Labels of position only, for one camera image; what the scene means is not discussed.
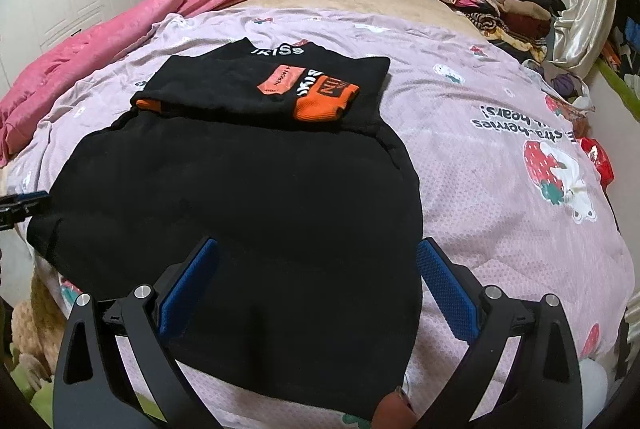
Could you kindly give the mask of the person right hand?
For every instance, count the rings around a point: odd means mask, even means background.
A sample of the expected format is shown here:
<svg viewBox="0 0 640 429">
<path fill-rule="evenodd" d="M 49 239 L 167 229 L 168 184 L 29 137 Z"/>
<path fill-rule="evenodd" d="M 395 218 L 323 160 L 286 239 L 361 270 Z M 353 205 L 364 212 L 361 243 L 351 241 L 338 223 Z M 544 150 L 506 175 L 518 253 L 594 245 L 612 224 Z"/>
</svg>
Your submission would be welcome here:
<svg viewBox="0 0 640 429">
<path fill-rule="evenodd" d="M 371 420 L 371 428 L 412 429 L 417 420 L 408 395 L 402 386 L 398 386 L 378 403 Z"/>
</svg>

